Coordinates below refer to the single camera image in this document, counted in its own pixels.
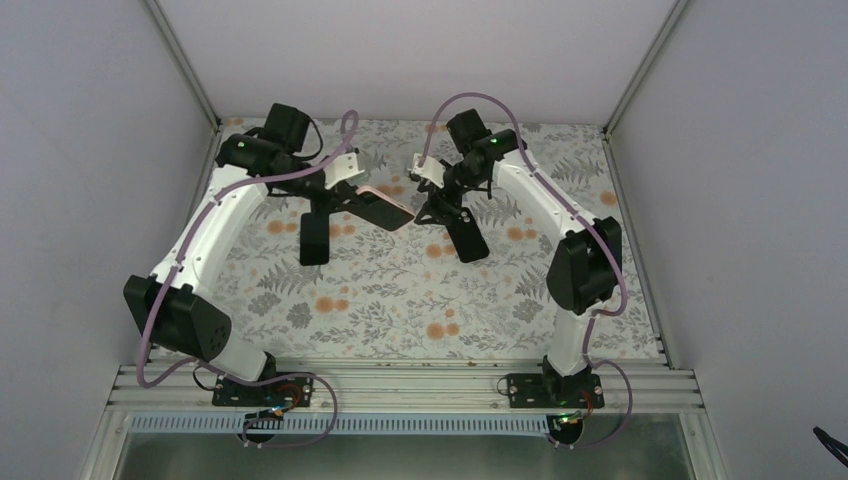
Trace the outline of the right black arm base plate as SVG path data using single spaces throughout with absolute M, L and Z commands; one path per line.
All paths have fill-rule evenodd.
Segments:
M 510 373 L 496 383 L 513 409 L 603 408 L 604 389 L 594 373 L 559 378 L 542 373 Z

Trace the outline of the black phone case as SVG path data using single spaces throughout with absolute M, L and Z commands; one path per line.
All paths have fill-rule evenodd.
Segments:
M 489 256 L 488 244 L 468 208 L 460 210 L 447 226 L 447 231 L 462 263 L 476 262 Z

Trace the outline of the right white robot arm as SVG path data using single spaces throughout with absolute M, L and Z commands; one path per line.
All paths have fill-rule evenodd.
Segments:
M 625 290 L 622 227 L 613 217 L 594 216 L 558 187 L 518 129 L 493 132 L 474 109 L 457 114 L 447 128 L 462 159 L 449 164 L 425 153 L 414 155 L 410 176 L 427 195 L 415 221 L 444 226 L 463 263 L 489 254 L 463 204 L 467 193 L 497 186 L 537 221 L 556 246 L 545 282 L 559 308 L 554 343 L 542 360 L 541 391 L 549 404 L 565 407 L 590 388 L 591 308 Z

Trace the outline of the black phone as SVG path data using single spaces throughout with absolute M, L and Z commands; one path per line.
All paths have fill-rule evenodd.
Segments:
M 326 215 L 304 213 L 300 221 L 299 262 L 302 266 L 326 265 L 330 257 L 330 222 Z

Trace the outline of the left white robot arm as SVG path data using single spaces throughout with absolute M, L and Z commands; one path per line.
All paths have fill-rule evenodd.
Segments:
M 154 388 L 194 364 L 238 383 L 252 404 L 276 396 L 272 355 L 234 332 L 230 316 L 213 302 L 214 286 L 235 240 L 272 189 L 291 185 L 299 195 L 332 194 L 345 181 L 330 173 L 335 163 L 353 164 L 359 120 L 355 110 L 344 114 L 341 143 L 317 164 L 299 155 L 314 121 L 288 105 L 273 104 L 265 125 L 220 144 L 202 200 L 171 250 L 150 274 L 132 275 L 124 285 L 141 334 L 139 386 Z

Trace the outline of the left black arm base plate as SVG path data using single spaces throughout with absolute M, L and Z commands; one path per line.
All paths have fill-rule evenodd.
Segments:
M 296 377 L 261 387 L 219 379 L 213 388 L 211 403 L 216 407 L 309 407 L 313 387 L 314 380 L 309 377 Z

